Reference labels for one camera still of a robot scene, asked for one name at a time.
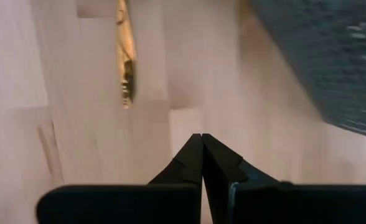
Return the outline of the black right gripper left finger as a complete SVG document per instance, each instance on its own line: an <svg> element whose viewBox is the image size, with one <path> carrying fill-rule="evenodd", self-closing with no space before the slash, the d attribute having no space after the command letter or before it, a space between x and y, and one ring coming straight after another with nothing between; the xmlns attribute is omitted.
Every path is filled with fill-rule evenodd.
<svg viewBox="0 0 366 224"><path fill-rule="evenodd" d="M36 206L38 224L200 224L202 136L193 134L145 185L64 185Z"/></svg>

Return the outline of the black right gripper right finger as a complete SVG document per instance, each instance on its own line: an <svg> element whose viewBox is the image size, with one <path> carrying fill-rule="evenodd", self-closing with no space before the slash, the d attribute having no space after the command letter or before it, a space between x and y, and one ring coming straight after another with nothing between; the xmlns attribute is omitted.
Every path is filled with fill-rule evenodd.
<svg viewBox="0 0 366 224"><path fill-rule="evenodd" d="M213 224L366 224L366 185L276 180L212 135L202 140Z"/></svg>

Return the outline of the grey mesh cutlery caddy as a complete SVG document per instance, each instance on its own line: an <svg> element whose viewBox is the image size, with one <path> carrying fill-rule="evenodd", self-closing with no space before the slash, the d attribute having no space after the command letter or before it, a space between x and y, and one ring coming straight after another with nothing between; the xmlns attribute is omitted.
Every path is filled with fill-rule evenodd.
<svg viewBox="0 0 366 224"><path fill-rule="evenodd" d="M325 122L366 136L366 0L251 0Z"/></svg>

